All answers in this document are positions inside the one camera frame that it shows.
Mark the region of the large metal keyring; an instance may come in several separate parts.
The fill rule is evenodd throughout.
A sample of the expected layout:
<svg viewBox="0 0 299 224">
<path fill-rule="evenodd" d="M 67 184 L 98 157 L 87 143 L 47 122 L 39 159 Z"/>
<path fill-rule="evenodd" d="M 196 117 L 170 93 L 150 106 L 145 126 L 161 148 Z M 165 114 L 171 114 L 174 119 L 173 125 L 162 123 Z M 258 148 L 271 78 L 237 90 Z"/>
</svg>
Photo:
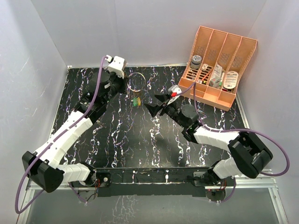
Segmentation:
<svg viewBox="0 0 299 224">
<path fill-rule="evenodd" d="M 133 72 L 128 76 L 128 90 L 133 97 L 139 97 L 142 93 L 146 79 L 140 72 Z"/>
</svg>

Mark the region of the key with yellow tag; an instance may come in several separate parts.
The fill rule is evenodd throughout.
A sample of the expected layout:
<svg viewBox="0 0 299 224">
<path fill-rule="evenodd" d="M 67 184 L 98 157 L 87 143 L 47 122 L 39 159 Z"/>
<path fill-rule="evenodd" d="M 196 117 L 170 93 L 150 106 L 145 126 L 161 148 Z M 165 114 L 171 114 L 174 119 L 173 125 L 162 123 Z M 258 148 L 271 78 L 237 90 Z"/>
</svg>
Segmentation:
<svg viewBox="0 0 299 224">
<path fill-rule="evenodd" d="M 141 105 L 141 99 L 138 97 L 136 101 L 137 101 L 137 105 L 140 106 Z"/>
</svg>

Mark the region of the key with green tag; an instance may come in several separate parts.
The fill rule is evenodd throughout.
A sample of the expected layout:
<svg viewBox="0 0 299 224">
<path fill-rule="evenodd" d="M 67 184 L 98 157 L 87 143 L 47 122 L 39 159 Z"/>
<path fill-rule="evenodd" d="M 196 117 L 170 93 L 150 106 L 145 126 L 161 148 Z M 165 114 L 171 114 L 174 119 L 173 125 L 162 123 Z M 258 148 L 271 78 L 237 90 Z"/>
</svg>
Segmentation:
<svg viewBox="0 0 299 224">
<path fill-rule="evenodd" d="M 137 100 L 137 98 L 133 99 L 133 106 L 138 106 L 138 100 Z"/>
</svg>

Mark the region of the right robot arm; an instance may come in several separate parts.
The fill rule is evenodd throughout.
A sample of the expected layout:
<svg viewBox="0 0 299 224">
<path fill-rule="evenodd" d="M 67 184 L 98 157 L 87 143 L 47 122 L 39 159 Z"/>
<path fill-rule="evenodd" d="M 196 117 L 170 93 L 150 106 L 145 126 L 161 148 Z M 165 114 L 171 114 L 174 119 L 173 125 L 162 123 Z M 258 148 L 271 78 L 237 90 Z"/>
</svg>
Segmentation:
<svg viewBox="0 0 299 224">
<path fill-rule="evenodd" d="M 272 160 L 273 154 L 255 133 L 244 131 L 223 133 L 215 129 L 206 129 L 199 122 L 199 115 L 193 105 L 177 107 L 169 94 L 156 95 L 159 105 L 145 104 L 152 117 L 167 114 L 183 128 L 182 134 L 187 141 L 196 144 L 211 145 L 226 150 L 231 157 L 214 163 L 196 181 L 219 185 L 227 177 L 245 175 L 255 179 Z"/>
</svg>

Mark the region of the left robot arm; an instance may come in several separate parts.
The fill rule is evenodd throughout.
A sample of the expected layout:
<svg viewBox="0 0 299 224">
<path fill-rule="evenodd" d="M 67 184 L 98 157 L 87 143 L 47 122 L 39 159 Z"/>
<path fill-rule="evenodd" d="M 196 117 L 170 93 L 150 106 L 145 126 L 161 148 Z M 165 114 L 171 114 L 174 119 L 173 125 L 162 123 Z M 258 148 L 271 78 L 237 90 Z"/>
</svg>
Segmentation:
<svg viewBox="0 0 299 224">
<path fill-rule="evenodd" d="M 108 102 L 118 93 L 125 93 L 128 78 L 103 71 L 89 81 L 87 91 L 76 103 L 65 123 L 35 152 L 22 156 L 27 177 L 48 193 L 61 184 L 79 181 L 85 186 L 96 182 L 96 169 L 85 162 L 61 165 L 61 159 L 79 137 L 105 113 Z"/>
</svg>

